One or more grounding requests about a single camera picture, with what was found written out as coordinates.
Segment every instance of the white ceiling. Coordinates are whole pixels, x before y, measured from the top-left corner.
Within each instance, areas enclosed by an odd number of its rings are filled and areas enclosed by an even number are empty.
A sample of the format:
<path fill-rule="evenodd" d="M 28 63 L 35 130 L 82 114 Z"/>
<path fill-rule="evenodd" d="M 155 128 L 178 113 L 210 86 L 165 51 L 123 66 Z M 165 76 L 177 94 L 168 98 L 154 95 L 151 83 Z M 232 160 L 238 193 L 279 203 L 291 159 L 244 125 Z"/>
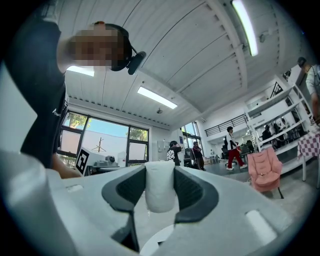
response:
<path fill-rule="evenodd" d="M 262 77 L 290 69 L 303 49 L 308 50 L 300 30 L 276 5 L 243 2 L 256 37 L 272 30 L 258 43 L 256 57 L 242 49 L 246 39 L 229 0 L 58 0 L 63 37 L 104 21 L 123 26 L 133 47 L 147 53 L 135 75 L 122 70 L 91 77 L 68 71 L 69 96 L 101 105 L 106 113 L 118 110 L 167 129 L 205 117 L 262 86 Z M 170 109 L 137 94 L 142 85 L 178 107 Z M 156 113 L 159 108 L 162 114 Z"/>

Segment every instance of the red pants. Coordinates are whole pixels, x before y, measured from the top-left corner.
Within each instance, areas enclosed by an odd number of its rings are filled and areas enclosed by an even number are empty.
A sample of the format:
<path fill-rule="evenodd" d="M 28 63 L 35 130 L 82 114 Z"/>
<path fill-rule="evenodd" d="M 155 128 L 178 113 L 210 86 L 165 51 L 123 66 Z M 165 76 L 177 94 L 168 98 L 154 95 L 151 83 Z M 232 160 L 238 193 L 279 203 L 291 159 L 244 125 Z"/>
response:
<path fill-rule="evenodd" d="M 228 160 L 228 168 L 232 168 L 232 160 L 236 159 L 240 166 L 243 166 L 245 163 L 240 158 L 239 151 L 235 148 L 232 150 L 229 150 L 229 160 Z"/>

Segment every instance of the sky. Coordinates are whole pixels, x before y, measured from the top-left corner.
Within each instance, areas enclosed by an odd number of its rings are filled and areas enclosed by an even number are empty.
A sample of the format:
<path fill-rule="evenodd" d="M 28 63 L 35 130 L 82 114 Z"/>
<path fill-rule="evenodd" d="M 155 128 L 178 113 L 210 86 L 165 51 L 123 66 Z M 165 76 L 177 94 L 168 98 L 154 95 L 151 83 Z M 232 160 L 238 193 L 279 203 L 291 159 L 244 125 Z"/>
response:
<path fill-rule="evenodd" d="M 128 132 L 128 129 L 129 129 L 127 126 L 122 126 L 119 124 L 101 121 L 101 120 L 97 120 L 97 119 L 91 119 L 91 122 L 89 122 L 88 125 L 89 124 L 90 124 L 90 127 L 86 128 L 88 131 L 102 133 L 102 134 L 108 134 L 108 135 L 123 137 L 123 138 L 127 137 L 126 133 Z M 67 120 L 64 125 L 69 126 L 69 120 Z M 77 126 L 77 128 L 83 129 L 84 126 L 79 125 L 79 126 Z"/>

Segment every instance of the tree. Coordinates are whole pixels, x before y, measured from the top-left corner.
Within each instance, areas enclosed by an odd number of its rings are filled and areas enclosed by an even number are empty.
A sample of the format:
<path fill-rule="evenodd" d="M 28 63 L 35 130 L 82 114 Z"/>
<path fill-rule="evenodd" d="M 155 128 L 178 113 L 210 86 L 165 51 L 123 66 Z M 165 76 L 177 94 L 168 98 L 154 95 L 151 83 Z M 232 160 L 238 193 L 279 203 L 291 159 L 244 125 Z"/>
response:
<path fill-rule="evenodd" d="M 69 113 L 66 118 L 69 120 L 69 127 L 77 128 L 78 126 L 84 126 L 87 120 L 87 117 L 84 115 Z M 89 119 L 89 123 L 87 124 L 87 128 L 90 127 L 91 118 Z"/>
<path fill-rule="evenodd" d="M 148 131 L 131 127 L 129 139 L 146 142 L 148 141 Z"/>

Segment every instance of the gray floor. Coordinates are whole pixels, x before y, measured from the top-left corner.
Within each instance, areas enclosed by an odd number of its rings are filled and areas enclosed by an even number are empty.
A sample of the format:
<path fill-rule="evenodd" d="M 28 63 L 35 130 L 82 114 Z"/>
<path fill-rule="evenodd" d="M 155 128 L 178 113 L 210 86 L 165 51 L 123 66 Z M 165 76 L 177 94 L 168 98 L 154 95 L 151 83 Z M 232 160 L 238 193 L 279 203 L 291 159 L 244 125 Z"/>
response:
<path fill-rule="evenodd" d="M 234 165 L 233 171 L 226 170 L 226 162 L 205 165 L 206 171 L 221 175 L 240 182 L 249 180 L 248 169 L 240 169 Z M 287 211 L 295 220 L 301 220 L 308 214 L 318 196 L 316 189 L 318 178 L 318 161 L 307 162 L 306 181 L 302 181 L 302 168 L 296 168 L 281 176 L 280 189 L 284 196 L 281 199 L 277 189 L 263 193 L 275 204 Z M 173 210 L 166 213 L 153 213 L 147 210 L 145 194 L 143 193 L 135 206 L 135 227 L 140 249 L 157 232 L 174 223 L 175 214 L 179 211 L 178 200 Z"/>

